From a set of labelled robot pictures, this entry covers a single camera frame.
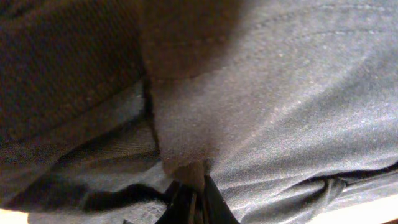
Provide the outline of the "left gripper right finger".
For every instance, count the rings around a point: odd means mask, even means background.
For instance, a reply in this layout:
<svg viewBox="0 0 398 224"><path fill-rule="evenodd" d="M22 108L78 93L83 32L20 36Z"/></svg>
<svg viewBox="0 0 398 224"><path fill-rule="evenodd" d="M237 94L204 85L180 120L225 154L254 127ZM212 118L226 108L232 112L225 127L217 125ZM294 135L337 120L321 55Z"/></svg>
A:
<svg viewBox="0 0 398 224"><path fill-rule="evenodd" d="M201 203L204 224L239 224L209 175L205 176Z"/></svg>

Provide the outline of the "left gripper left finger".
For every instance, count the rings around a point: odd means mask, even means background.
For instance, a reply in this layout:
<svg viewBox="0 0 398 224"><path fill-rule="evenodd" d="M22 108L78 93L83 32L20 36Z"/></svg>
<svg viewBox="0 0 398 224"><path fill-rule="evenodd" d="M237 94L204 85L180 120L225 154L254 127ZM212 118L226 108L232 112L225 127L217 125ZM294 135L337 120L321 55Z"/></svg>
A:
<svg viewBox="0 0 398 224"><path fill-rule="evenodd" d="M196 191L187 185L173 181L165 193L166 196L170 196L170 202L155 224L194 224Z"/></svg>

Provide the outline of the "black garment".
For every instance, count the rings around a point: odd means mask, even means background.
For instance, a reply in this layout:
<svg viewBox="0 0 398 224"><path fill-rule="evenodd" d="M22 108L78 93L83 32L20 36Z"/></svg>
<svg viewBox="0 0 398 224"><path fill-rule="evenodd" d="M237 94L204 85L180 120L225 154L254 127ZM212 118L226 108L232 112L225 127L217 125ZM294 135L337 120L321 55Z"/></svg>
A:
<svg viewBox="0 0 398 224"><path fill-rule="evenodd" d="M206 175L239 223L395 195L397 2L1 2L2 209L204 223Z"/></svg>

